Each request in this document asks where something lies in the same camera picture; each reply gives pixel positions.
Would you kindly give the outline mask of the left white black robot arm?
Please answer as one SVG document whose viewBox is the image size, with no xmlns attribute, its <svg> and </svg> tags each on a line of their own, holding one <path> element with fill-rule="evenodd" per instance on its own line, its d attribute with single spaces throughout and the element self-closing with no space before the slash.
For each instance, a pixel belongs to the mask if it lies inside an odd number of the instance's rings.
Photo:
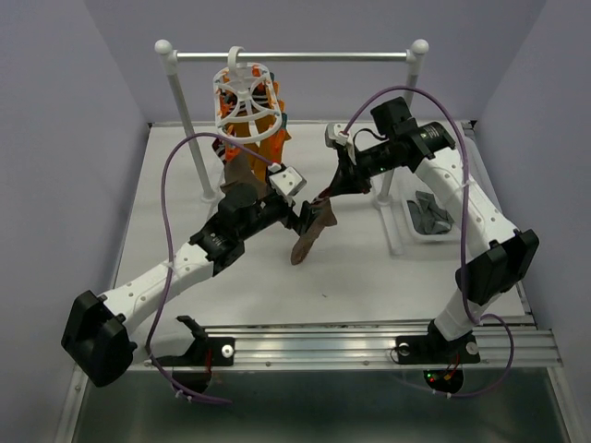
<svg viewBox="0 0 591 443">
<path fill-rule="evenodd" d="M 113 383 L 134 360 L 138 346 L 131 333 L 163 304 L 229 268 L 250 237 L 275 223 L 303 234 L 320 213 L 320 206 L 307 201 L 295 212 L 274 190 L 259 198 L 252 185 L 233 187 L 204 226 L 164 262 L 100 295 L 91 290 L 78 295 L 62 347 L 96 387 Z"/>
</svg>

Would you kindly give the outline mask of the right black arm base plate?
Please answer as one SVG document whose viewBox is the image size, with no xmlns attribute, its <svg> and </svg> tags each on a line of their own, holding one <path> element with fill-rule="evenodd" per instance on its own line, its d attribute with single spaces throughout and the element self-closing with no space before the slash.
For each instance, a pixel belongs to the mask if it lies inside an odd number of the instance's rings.
<svg viewBox="0 0 591 443">
<path fill-rule="evenodd" d="M 460 364 L 473 365 L 481 361 L 476 338 L 471 333 L 455 341 L 429 335 L 399 336 L 395 351 L 401 365 L 447 365 L 456 358 Z"/>
</svg>

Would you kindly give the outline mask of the yellow orange clothes peg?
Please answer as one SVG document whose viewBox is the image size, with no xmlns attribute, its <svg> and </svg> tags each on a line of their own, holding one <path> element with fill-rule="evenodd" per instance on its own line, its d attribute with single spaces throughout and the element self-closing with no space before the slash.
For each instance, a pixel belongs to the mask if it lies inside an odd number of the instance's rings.
<svg viewBox="0 0 591 443">
<path fill-rule="evenodd" d="M 270 150 L 273 156 L 280 156 L 283 152 L 283 145 L 286 141 L 289 141 L 291 136 L 284 129 L 281 128 L 275 134 L 270 137 Z"/>
</svg>

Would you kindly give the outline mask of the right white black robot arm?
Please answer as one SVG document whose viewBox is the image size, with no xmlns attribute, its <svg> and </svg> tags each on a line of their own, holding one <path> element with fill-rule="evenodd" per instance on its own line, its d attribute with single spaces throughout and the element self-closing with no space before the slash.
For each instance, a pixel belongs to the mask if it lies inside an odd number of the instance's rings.
<svg viewBox="0 0 591 443">
<path fill-rule="evenodd" d="M 420 179 L 451 215 L 461 231 L 457 289 L 422 336 L 396 341 L 402 365 L 443 364 L 460 356 L 476 363 L 472 334 L 488 307 L 527 273 L 539 246 L 533 230 L 522 231 L 497 209 L 468 171 L 458 137 L 437 122 L 419 125 L 403 98 L 373 108 L 381 141 L 359 150 L 346 128 L 329 124 L 327 147 L 337 152 L 337 169 L 325 198 L 366 194 L 372 177 L 404 167 Z"/>
</svg>

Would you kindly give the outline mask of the maroon white striped sock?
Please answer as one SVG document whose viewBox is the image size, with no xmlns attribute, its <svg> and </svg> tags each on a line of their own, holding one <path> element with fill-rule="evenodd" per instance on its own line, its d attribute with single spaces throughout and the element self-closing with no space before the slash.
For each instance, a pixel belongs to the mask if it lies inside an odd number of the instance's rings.
<svg viewBox="0 0 591 443">
<path fill-rule="evenodd" d="M 218 138 L 211 146 L 223 164 L 223 183 L 220 188 L 224 194 L 228 194 L 237 185 L 247 184 L 255 188 L 258 198 L 266 196 L 267 186 L 254 175 L 244 151 L 232 148 Z"/>
</svg>

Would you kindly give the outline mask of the white round clip hanger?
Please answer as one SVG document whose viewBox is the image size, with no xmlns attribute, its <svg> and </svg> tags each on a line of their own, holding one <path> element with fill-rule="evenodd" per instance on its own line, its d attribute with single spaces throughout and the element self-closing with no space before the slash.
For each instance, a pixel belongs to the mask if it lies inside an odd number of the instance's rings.
<svg viewBox="0 0 591 443">
<path fill-rule="evenodd" d="M 215 128 L 218 138 L 230 147 L 247 149 L 255 155 L 253 146 L 263 148 L 271 158 L 270 137 L 280 130 L 284 102 L 278 97 L 279 84 L 273 73 L 261 63 L 228 65 L 213 77 Z M 225 118 L 218 115 L 219 96 L 232 93 L 237 97 L 235 109 Z"/>
</svg>

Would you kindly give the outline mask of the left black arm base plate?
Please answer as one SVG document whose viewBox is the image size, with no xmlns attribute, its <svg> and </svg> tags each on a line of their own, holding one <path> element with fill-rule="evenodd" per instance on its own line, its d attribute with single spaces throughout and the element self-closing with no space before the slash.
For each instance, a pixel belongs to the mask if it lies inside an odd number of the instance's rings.
<svg viewBox="0 0 591 443">
<path fill-rule="evenodd" d="M 157 361 L 162 366 L 230 367 L 235 362 L 235 338 L 210 336 L 194 339 L 182 353 L 160 353 Z"/>
</svg>

